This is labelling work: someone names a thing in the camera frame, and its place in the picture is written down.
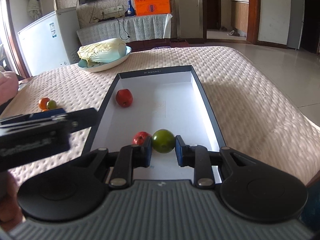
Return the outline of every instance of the red apple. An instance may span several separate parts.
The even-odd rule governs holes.
[[[116,101],[121,107],[131,106],[132,100],[132,94],[129,89],[121,89],[116,94]]]
[[[144,141],[146,140],[147,136],[151,136],[147,132],[138,132],[136,135],[133,137],[132,144],[138,144],[138,145],[143,145]]]

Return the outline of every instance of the plate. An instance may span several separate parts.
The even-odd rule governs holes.
[[[78,67],[84,71],[88,72],[100,72],[104,71],[110,68],[113,68],[115,66],[118,66],[122,62],[124,62],[130,55],[132,49],[129,46],[126,46],[127,51],[125,53],[125,56],[121,57],[120,59],[117,59],[115,61],[111,61],[109,63],[96,63],[92,67],[87,67],[87,62],[85,60],[80,60],[78,63]]]

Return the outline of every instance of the power cord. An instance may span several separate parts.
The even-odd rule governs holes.
[[[128,39],[130,38],[130,36],[129,36],[129,33],[127,33],[127,31],[126,31],[125,28],[124,28],[124,16],[123,16],[122,27],[123,27],[125,33],[128,35],[128,37],[127,37],[126,39],[123,39],[123,38],[121,37],[121,33],[120,33],[120,22],[119,22],[118,18],[121,18],[122,16],[120,16],[120,13],[119,13],[119,12],[120,12],[120,8],[119,8],[119,10],[118,10],[118,15],[119,15],[119,16],[116,18],[117,21],[118,21],[118,24],[119,24],[119,36],[120,36],[120,38],[121,38],[122,40],[126,41],[126,40],[128,40]]]
[[[91,17],[90,17],[90,21],[89,23],[91,23],[91,19],[92,19],[92,15],[93,15],[93,12],[94,12],[94,7],[96,6],[96,1],[94,1],[94,4],[93,4],[93,10],[92,10],[92,14],[91,14]]]

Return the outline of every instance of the green citrus fruit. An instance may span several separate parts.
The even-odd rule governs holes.
[[[57,103],[56,103],[56,101],[54,101],[54,100],[48,101],[48,103],[47,103],[47,109],[53,110],[53,109],[56,109],[56,108],[57,108]]]
[[[175,137],[172,132],[161,129],[152,136],[152,147],[159,153],[168,153],[174,149]]]

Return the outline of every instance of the kitchen counter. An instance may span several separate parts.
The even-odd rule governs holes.
[[[249,3],[249,0],[231,0],[231,1],[243,2],[243,3]]]
[[[231,0],[231,26],[247,33],[249,16],[248,0]]]

